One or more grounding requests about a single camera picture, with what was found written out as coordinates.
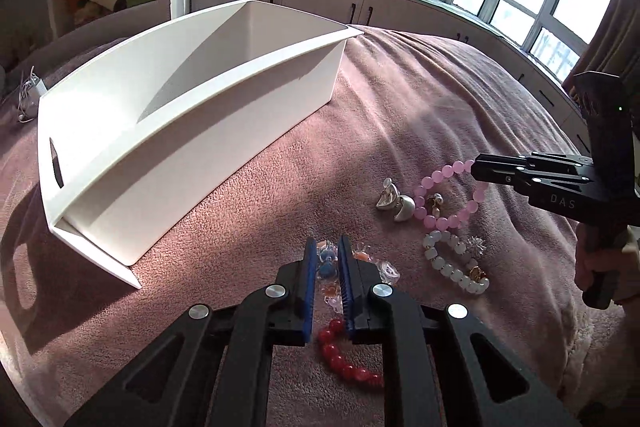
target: red bead bracelet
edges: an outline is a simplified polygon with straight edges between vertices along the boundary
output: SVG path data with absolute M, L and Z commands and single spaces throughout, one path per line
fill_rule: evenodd
M 344 333 L 344 320 L 332 319 L 329 325 L 318 333 L 320 352 L 329 368 L 345 381 L 354 381 L 370 389 L 382 389 L 384 380 L 382 375 L 374 373 L 366 367 L 354 367 L 340 353 L 334 340 Z

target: brown curtain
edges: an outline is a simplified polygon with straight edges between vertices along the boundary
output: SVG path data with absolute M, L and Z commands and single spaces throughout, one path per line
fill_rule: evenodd
M 591 44 L 562 83 L 575 97 L 574 75 L 585 71 L 616 74 L 630 100 L 634 131 L 640 134 L 640 0 L 611 0 Z

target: silver screw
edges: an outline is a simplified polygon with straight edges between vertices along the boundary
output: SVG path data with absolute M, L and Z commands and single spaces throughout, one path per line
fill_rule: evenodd
M 447 308 L 447 312 L 454 319 L 464 319 L 466 317 L 466 308 L 462 304 L 452 304 Z
M 203 319 L 207 315 L 209 315 L 209 308 L 204 304 L 196 304 L 189 309 L 189 316 L 192 319 Z
M 284 286 L 281 286 L 279 284 L 272 284 L 271 286 L 267 286 L 267 289 L 264 292 L 268 297 L 276 298 L 282 297 L 287 292 L 287 290 Z
M 378 297 L 388 297 L 394 292 L 393 288 L 388 284 L 376 284 L 373 286 L 373 293 Z

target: white container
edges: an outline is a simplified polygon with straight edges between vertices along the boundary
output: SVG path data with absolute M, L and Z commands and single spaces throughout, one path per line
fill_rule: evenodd
M 40 100 L 49 230 L 140 288 L 127 266 L 329 102 L 346 39 L 359 34 L 243 0 L 166 22 L 90 60 Z

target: pink blanket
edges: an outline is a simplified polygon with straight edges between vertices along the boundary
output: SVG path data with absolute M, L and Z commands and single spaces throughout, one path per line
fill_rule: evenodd
M 399 288 L 418 301 L 466 304 L 570 409 L 624 389 L 620 367 L 633 367 L 625 325 L 615 307 L 595 312 L 582 304 L 573 283 L 574 223 L 528 206 L 509 187 L 490 187 L 460 232 L 488 245 L 482 267 L 491 286 L 470 296 L 425 260 L 419 222 L 394 223 L 374 207 L 387 176 L 411 193 L 423 176 L 457 159 L 569 153 L 571 142 L 519 83 L 473 47 L 363 29 L 347 44 L 332 101 L 158 241 L 133 267 L 139 291 L 49 234 L 36 123 L 18 124 L 13 102 L 2 105 L 0 353 L 41 422 L 62 425 L 191 304 L 236 304 L 299 259 L 306 236 L 335 240 L 341 233 L 391 261 L 401 273 Z M 47 83 L 99 51 L 76 58 Z M 469 199 L 473 185 L 464 174 L 440 186 L 445 215 Z M 314 331 L 331 315 L 318 296 Z M 350 358 L 369 367 L 382 363 L 373 347 L 352 347 Z M 270 426 L 383 425 L 382 397 L 337 381 L 319 363 L 315 344 L 276 349 L 268 409 Z

